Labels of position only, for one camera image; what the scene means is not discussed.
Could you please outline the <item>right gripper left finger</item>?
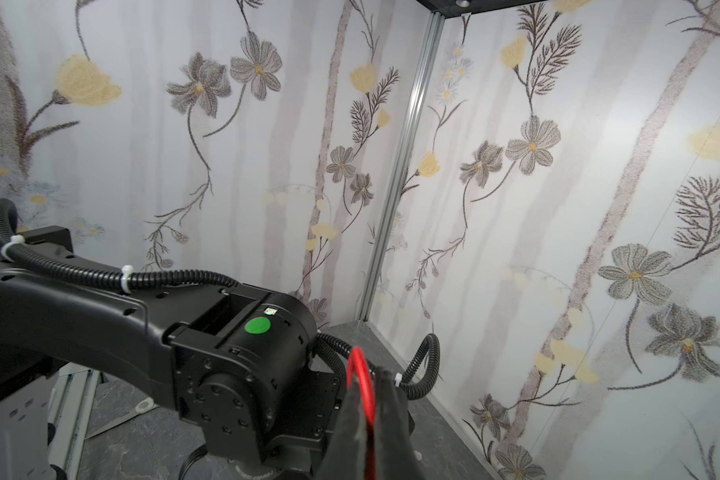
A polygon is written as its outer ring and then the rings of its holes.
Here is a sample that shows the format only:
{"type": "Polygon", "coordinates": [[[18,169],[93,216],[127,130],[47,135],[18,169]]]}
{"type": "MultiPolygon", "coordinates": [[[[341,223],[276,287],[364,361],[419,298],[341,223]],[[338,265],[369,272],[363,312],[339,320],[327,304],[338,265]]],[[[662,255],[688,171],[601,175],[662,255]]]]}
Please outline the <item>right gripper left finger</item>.
{"type": "Polygon", "coordinates": [[[367,421],[360,387],[352,382],[339,410],[335,431],[317,471],[320,480],[366,478],[367,421]]]}

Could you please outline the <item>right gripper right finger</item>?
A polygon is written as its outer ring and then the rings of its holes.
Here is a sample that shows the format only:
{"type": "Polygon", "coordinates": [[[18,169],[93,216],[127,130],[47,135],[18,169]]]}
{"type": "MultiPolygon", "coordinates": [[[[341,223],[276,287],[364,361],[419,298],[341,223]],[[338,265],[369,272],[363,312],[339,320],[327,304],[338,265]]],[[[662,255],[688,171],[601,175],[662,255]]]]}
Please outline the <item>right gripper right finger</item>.
{"type": "Polygon", "coordinates": [[[424,480],[410,436],[410,415],[406,393],[395,384],[391,371],[375,374],[375,420],[373,458],[375,478],[381,480],[424,480]]]}

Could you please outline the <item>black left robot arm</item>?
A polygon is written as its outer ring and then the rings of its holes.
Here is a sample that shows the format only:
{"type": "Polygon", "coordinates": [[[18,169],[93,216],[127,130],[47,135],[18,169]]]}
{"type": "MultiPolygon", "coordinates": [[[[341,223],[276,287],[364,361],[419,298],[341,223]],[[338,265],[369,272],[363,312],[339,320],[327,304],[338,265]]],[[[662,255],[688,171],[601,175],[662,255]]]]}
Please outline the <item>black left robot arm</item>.
{"type": "Polygon", "coordinates": [[[207,270],[137,272],[75,255],[70,232],[19,233],[0,199],[0,479],[61,479],[50,396],[77,364],[198,427],[190,454],[243,477],[419,479],[408,404],[434,387],[438,338],[395,373],[322,333],[294,296],[207,270]]]}

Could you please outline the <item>aluminium mounting rail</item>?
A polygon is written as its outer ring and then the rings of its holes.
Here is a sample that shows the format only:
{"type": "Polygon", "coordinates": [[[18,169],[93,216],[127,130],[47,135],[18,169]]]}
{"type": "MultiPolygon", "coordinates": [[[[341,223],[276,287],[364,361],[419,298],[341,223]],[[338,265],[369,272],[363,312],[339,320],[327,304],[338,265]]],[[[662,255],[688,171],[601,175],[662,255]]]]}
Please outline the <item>aluminium mounting rail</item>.
{"type": "Polygon", "coordinates": [[[75,479],[102,374],[68,364],[0,401],[0,479],[75,479]]]}

